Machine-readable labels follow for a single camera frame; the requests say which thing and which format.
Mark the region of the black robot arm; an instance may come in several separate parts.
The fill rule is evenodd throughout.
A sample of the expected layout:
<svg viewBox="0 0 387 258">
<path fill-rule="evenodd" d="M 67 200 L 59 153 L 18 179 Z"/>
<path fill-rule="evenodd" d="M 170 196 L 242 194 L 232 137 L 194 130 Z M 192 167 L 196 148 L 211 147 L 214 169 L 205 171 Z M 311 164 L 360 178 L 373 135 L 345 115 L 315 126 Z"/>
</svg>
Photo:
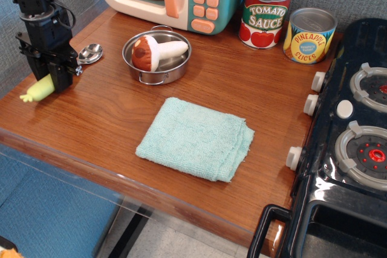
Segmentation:
<svg viewBox="0 0 387 258">
<path fill-rule="evenodd" d="M 82 73 L 78 53 L 70 45 L 76 17 L 57 0 L 13 0 L 26 32 L 18 32 L 20 52 L 36 78 L 51 77 L 54 91 L 60 93 L 73 84 L 73 76 Z"/>
</svg>

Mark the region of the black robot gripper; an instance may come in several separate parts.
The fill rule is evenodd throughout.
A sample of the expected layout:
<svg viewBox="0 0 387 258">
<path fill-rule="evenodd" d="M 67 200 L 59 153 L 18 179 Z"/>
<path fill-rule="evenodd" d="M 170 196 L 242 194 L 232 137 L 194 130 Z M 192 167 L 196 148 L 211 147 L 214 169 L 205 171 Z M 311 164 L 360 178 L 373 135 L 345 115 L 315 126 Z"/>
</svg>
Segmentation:
<svg viewBox="0 0 387 258">
<path fill-rule="evenodd" d="M 20 13 L 19 17 L 27 31 L 16 38 L 36 80 L 50 74 L 55 92 L 63 92 L 73 84 L 73 75 L 81 74 L 77 53 L 70 45 L 75 17 L 72 21 L 67 13 Z"/>
</svg>

